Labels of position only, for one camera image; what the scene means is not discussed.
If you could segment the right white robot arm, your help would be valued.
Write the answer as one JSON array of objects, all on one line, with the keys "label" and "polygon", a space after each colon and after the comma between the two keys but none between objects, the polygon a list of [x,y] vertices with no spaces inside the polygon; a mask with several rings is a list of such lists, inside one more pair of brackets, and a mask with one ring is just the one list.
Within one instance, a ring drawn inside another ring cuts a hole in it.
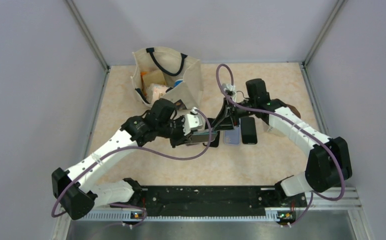
[{"label": "right white robot arm", "polygon": [[255,115],[270,130],[275,130],[293,142],[307,157],[305,171],[286,177],[275,184],[274,200],[288,206],[295,195],[314,192],[319,197],[340,200],[346,191],[345,181],[352,175],[347,142],[342,137],[332,138],[296,116],[281,100],[271,99],[265,82],[260,79],[247,81],[248,99],[236,103],[230,92],[232,84],[217,84],[236,118]]}]

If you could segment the black phone from lilac case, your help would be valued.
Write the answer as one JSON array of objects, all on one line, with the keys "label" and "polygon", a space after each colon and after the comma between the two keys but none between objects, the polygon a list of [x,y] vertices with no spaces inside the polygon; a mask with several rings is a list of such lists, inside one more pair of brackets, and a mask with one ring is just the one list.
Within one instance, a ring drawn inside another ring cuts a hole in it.
[{"label": "black phone from lilac case", "polygon": [[258,143],[256,122],[253,117],[240,119],[240,132],[244,145],[256,145]]}]

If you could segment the black phone case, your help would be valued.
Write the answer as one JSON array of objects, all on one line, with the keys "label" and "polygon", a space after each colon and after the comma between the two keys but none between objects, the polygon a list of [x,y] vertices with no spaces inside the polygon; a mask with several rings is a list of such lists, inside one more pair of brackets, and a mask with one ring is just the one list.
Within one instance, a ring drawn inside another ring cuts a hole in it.
[{"label": "black phone case", "polygon": [[220,144],[220,132],[217,132],[215,139],[210,143],[209,147],[210,148],[218,148]]}]

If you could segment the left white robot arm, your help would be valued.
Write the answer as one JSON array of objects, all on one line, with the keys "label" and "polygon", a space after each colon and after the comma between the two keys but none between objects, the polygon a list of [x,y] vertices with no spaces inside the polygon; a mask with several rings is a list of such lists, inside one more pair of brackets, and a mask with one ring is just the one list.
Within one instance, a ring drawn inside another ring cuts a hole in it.
[{"label": "left white robot arm", "polygon": [[51,174],[52,192],[56,201],[51,216],[68,215],[80,220],[92,209],[122,203],[123,208],[146,210],[141,202],[142,187],[131,178],[98,185],[97,181],[119,161],[134,151],[148,151],[163,156],[145,144],[156,138],[170,140],[173,148],[188,143],[199,130],[210,128],[206,116],[194,107],[190,113],[177,115],[176,105],[169,100],[157,100],[141,115],[129,117],[115,134],[96,151],[77,164],[54,170]]}]

